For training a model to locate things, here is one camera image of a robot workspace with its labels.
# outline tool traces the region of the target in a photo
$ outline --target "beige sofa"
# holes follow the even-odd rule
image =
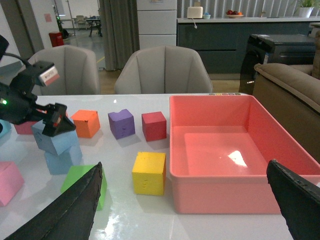
[[[320,80],[309,75],[314,67],[268,63],[254,69],[253,96],[320,163]]]

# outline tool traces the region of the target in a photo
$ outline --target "green led light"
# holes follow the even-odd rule
[[[0,104],[7,105],[7,103],[8,103],[7,100],[0,98]]]

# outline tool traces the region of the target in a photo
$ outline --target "white cabinet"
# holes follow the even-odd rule
[[[176,45],[177,0],[137,0],[140,49]]]

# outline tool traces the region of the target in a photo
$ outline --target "gray curtain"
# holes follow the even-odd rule
[[[177,0],[177,17],[186,18],[188,7],[200,2],[203,13],[211,18],[223,18],[229,9],[242,12],[245,17],[292,17],[298,14],[298,5],[294,0]],[[314,8],[311,16],[318,16],[319,9]]]
[[[136,0],[99,0],[105,68],[122,70],[129,57],[139,50]]]

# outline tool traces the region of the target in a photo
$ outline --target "green cube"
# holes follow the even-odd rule
[[[76,181],[78,181],[83,175],[89,172],[95,165],[74,165],[70,167],[68,174],[62,184],[60,189],[61,193],[64,193],[68,188],[70,188]],[[100,197],[98,206],[96,208],[97,211],[100,211],[104,207],[105,198],[106,198],[106,191],[107,191],[107,180],[105,176],[104,168],[102,167],[102,183],[101,183],[101,190],[100,190]]]

